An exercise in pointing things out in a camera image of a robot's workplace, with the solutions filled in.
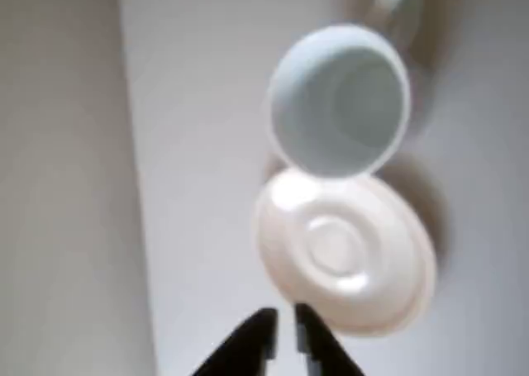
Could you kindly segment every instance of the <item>white surface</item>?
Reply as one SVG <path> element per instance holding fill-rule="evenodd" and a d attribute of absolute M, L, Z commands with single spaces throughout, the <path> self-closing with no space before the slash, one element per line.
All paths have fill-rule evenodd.
<path fill-rule="evenodd" d="M 117 0 L 0 0 L 0 374 L 155 373 Z"/>
<path fill-rule="evenodd" d="M 354 336 L 407 326 L 431 301 L 436 258 L 414 211 L 380 179 L 287 169 L 255 207 L 255 243 L 282 294 Z"/>
<path fill-rule="evenodd" d="M 270 79 L 270 141 L 285 162 L 316 176 L 370 173 L 400 146 L 410 97 L 404 63 L 382 36 L 326 27 L 293 45 Z"/>
<path fill-rule="evenodd" d="M 407 152 L 444 204 L 439 289 L 410 329 L 343 341 L 369 376 L 525 375 L 529 4 L 437 4 L 441 27 L 427 28 L 427 42 L 444 28 L 432 113 Z M 292 354 L 292 312 L 250 243 L 269 151 L 260 105 L 286 49 L 342 21 L 348 5 L 122 0 L 162 376 L 190 373 L 265 304 L 281 311 L 281 354 L 271 374 L 304 374 Z"/>

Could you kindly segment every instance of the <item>white wall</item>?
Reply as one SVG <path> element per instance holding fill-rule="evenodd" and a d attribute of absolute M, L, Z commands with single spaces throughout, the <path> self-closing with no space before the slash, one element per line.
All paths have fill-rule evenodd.
<path fill-rule="evenodd" d="M 154 373 L 117 0 L 0 0 L 0 374 Z"/>
<path fill-rule="evenodd" d="M 162 375 L 190 373 L 262 305 L 281 311 L 272 374 L 303 374 L 292 310 L 251 242 L 269 159 L 261 104 L 284 51 L 354 16 L 354 1 L 122 0 Z M 341 337 L 369 376 L 528 373 L 528 15 L 527 0 L 428 0 L 435 91 L 400 157 L 405 175 L 426 177 L 419 199 L 441 199 L 428 204 L 445 237 L 441 279 L 405 331 Z"/>

